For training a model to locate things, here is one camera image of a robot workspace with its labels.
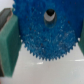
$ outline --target green object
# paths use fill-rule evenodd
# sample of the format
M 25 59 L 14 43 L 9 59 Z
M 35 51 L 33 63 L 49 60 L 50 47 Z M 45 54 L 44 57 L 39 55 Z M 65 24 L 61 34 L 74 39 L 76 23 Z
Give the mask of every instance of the green object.
M 83 29 L 82 29 L 82 33 L 81 33 L 81 38 L 80 38 L 80 42 L 78 44 L 84 55 L 84 20 L 83 20 Z
M 18 18 L 13 15 L 0 31 L 0 59 L 4 76 L 12 76 L 21 47 Z

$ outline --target white background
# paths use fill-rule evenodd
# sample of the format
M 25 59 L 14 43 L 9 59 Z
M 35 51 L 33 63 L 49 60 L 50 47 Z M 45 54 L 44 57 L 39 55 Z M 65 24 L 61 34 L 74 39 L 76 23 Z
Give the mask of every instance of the white background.
M 12 4 L 12 0 L 0 0 L 0 11 Z M 46 62 L 22 45 L 13 77 L 0 79 L 1 84 L 84 84 L 84 56 L 76 44 L 64 58 Z

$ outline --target blue plastic part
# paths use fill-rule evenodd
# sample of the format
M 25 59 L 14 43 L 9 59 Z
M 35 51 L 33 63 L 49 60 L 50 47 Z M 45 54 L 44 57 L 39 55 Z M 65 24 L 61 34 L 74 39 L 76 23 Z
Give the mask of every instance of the blue plastic part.
M 83 0 L 14 0 L 20 35 L 30 53 L 43 60 L 57 59 L 70 52 L 82 31 Z M 45 26 L 44 13 L 53 9 L 57 22 Z

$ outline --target black center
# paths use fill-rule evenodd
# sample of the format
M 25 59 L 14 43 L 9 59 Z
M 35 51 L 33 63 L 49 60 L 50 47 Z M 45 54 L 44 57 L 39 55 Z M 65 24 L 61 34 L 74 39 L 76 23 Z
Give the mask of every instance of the black center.
M 53 9 L 49 9 L 46 12 L 49 16 L 52 16 L 55 13 L 55 11 Z

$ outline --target round blue object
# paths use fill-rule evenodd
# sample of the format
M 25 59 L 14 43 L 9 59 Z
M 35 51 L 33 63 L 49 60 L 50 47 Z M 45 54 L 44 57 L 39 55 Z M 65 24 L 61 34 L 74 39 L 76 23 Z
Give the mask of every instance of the round blue object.
M 82 30 L 83 0 L 14 1 L 21 39 L 30 53 L 51 60 L 63 57 L 73 48 Z M 44 21 L 44 14 L 49 9 L 53 9 L 57 16 L 52 28 Z

